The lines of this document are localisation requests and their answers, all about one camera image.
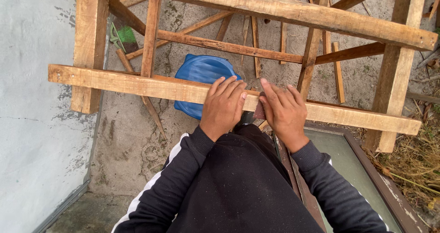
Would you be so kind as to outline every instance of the white wall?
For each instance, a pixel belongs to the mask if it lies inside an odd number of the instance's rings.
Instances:
[[[0,225],[31,232],[85,182],[96,114],[47,64],[72,65],[76,0],[0,0]]]

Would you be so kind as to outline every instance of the black sleeve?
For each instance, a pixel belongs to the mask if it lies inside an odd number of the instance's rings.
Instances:
[[[292,154],[333,232],[386,232],[387,227],[365,198],[329,163],[310,141]]]
[[[162,171],[131,202],[112,232],[165,232],[214,142],[197,127],[173,147]]]

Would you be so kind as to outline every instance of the hand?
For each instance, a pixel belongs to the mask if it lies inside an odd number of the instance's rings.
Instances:
[[[211,86],[203,104],[200,128],[212,140],[217,141],[240,121],[247,93],[246,83],[232,76],[217,79]]]
[[[304,135],[307,108],[301,94],[292,86],[282,90],[270,84],[265,78],[260,79],[266,96],[260,96],[266,113],[267,123],[284,142],[291,153],[299,151],[309,139]]]

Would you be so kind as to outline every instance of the person's left hand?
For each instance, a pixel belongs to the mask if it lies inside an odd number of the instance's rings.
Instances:
[[[240,121],[247,93],[246,83],[236,79],[237,76],[217,79],[203,104],[200,128],[214,142]]]

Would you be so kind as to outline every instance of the blue container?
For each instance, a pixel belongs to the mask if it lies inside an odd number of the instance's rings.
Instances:
[[[208,55],[187,54],[185,62],[177,71],[175,78],[213,84],[218,78],[229,78],[233,75],[237,76],[237,80],[241,79],[232,69],[232,64],[226,59]],[[174,108],[191,117],[201,119],[203,104],[175,101]]]

